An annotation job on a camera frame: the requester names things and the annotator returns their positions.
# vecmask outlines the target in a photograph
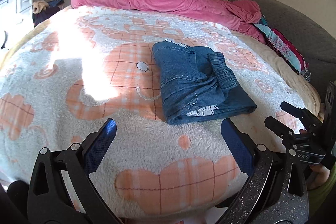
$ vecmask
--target blanket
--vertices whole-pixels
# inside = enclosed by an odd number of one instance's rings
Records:
[[[71,6],[106,6],[124,10],[158,11],[206,20],[250,35],[264,42],[263,35],[252,24],[261,19],[258,4],[252,0],[71,0]]]
[[[226,65],[258,106],[232,120],[256,143],[283,151],[281,140],[263,124],[269,115],[295,132],[303,128],[280,110],[282,101],[305,106],[289,87],[299,81],[294,79],[298,75],[288,72],[293,75],[286,76],[287,85],[220,24],[88,6],[62,10],[48,22],[28,36],[1,70],[0,172],[11,180],[30,181],[42,147],[67,149],[113,118],[117,135],[90,179],[118,216],[190,215],[239,191],[247,175],[221,136],[221,120],[177,126],[165,122],[160,71],[152,54],[154,43],[165,39],[224,54]],[[314,104],[315,93],[304,85],[302,97],[313,95],[305,101]],[[83,210],[64,179],[74,206]]]

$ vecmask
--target gray upholstered headboard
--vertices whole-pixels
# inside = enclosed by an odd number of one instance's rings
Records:
[[[254,1],[269,26],[282,32],[309,63],[310,83],[324,102],[328,82],[336,80],[335,38],[309,17],[279,1]]]

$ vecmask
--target white and orange blanket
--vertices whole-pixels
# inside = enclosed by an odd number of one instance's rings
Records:
[[[164,121],[155,42],[168,38],[223,52],[258,106],[232,120],[271,150],[283,147],[264,127],[267,116],[295,132],[303,128],[280,110],[282,101],[319,111],[314,89],[272,50],[220,24],[88,6],[65,9],[43,24],[45,29],[30,34],[1,70],[0,172],[29,182],[42,147],[66,149],[113,118],[117,136],[90,178],[120,217],[205,210],[239,191],[247,178],[221,137],[220,120],[179,126]],[[253,47],[263,48],[257,54]]]

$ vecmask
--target denim garment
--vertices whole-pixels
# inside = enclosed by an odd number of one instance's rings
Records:
[[[161,70],[162,106],[168,124],[224,119],[257,108],[221,52],[158,42],[153,54]]]

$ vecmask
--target pink blanket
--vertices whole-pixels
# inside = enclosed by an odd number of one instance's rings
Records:
[[[90,5],[176,14],[216,22],[265,43],[263,35],[252,24],[261,18],[259,6],[252,0],[71,0],[71,5],[73,8]]]

